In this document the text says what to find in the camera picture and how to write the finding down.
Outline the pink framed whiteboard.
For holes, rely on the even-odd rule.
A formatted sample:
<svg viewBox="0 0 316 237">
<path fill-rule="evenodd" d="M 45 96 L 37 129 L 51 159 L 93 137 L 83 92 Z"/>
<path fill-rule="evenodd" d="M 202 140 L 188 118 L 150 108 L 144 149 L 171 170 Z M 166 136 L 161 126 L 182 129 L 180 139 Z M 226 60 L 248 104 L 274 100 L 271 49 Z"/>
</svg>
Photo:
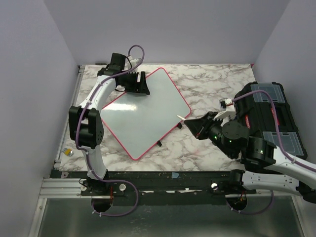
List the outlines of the pink framed whiteboard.
<svg viewBox="0 0 316 237">
<path fill-rule="evenodd" d="M 105 127 L 132 160 L 140 159 L 181 121 L 191 108 L 164 68 L 146 77 L 150 95 L 123 93 L 101 111 Z"/>
</svg>

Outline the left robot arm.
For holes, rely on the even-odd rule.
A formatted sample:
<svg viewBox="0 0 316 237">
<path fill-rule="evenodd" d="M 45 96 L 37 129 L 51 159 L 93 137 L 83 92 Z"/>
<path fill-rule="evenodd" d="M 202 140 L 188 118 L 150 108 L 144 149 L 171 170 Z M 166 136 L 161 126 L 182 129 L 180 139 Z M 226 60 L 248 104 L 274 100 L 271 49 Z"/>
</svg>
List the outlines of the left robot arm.
<svg viewBox="0 0 316 237">
<path fill-rule="evenodd" d="M 93 190 L 104 195 L 109 191 L 109 182 L 105 180 L 107 169 L 103 163 L 100 144 L 104 136 L 101 110 L 107 98 L 118 86 L 125 92 L 149 95 L 146 73 L 138 72 L 144 57 L 136 62 L 131 55 L 113 53 L 110 63 L 97 73 L 97 81 L 89 95 L 78 106 L 68 111 L 70 138 L 75 142 L 85 158 L 88 177 L 94 179 Z"/>
</svg>

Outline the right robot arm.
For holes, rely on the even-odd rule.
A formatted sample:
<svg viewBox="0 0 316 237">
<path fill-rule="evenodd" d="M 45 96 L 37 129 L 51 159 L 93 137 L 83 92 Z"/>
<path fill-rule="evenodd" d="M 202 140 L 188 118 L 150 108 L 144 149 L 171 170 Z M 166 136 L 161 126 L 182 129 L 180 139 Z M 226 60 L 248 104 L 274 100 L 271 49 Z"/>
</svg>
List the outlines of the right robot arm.
<svg viewBox="0 0 316 237">
<path fill-rule="evenodd" d="M 209 139 L 230 159 L 239 159 L 245 171 L 234 170 L 227 185 L 234 194 L 241 190 L 282 191 L 316 201 L 316 166 L 281 150 L 280 146 L 249 134 L 236 120 L 223 123 L 216 112 L 201 118 L 185 119 L 184 124 L 198 140 Z"/>
</svg>

